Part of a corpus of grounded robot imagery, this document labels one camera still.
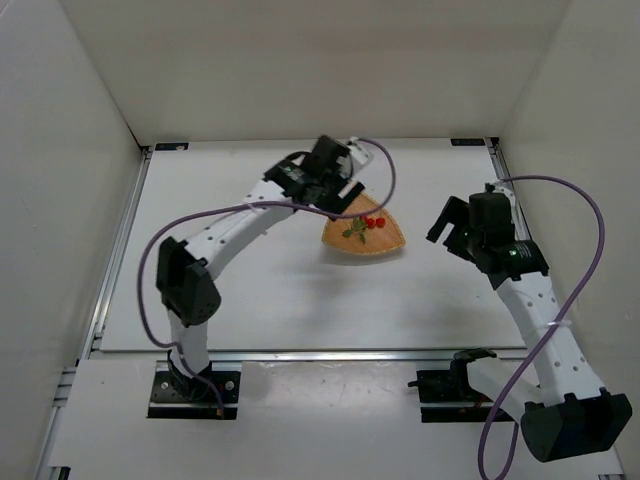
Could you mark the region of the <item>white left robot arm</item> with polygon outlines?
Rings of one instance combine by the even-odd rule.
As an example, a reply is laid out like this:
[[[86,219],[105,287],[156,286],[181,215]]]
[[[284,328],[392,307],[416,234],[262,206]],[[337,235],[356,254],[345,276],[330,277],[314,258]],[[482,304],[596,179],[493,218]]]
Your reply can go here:
[[[294,214],[296,205],[341,214],[363,190],[361,183],[342,195],[350,179],[372,159],[356,140],[318,138],[310,152],[295,152],[268,169],[244,199],[245,209],[216,218],[202,231],[159,247],[156,287],[170,322],[173,347],[168,361],[171,384],[195,399],[206,394],[210,375],[207,321],[221,305],[215,286],[227,264],[259,235]]]

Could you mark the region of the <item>cherry sprig with leaves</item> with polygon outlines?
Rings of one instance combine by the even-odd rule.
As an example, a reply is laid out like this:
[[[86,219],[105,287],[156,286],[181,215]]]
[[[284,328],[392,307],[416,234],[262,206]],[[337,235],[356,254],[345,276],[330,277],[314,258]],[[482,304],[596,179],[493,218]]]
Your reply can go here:
[[[351,220],[351,224],[342,232],[343,238],[356,238],[362,244],[366,243],[366,231],[368,230],[368,219],[360,216]]]

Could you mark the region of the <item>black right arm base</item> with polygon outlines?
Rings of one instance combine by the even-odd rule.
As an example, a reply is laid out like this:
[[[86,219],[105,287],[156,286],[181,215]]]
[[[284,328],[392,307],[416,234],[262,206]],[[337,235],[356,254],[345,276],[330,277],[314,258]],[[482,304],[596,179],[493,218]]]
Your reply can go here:
[[[484,423],[492,406],[483,394],[460,389],[449,370],[418,370],[407,387],[418,393],[423,424]]]

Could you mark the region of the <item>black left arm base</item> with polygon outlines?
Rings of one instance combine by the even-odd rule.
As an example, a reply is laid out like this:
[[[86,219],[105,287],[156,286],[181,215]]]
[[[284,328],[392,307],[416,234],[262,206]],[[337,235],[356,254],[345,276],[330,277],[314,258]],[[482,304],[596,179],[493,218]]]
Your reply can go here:
[[[241,371],[209,367],[204,373],[217,388],[215,392],[197,379],[179,379],[166,363],[156,365],[150,390],[147,417],[150,419],[236,420]]]

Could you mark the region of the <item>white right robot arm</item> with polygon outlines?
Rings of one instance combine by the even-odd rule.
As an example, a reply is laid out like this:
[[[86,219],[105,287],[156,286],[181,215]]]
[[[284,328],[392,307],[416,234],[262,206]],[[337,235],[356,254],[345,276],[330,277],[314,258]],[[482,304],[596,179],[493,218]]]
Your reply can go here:
[[[611,394],[591,369],[553,292],[538,245],[516,237],[512,204],[498,192],[448,199],[427,233],[437,242],[450,226],[447,251],[485,274],[507,307],[538,382],[516,380],[501,404],[541,462],[609,450],[632,416],[623,393]]]

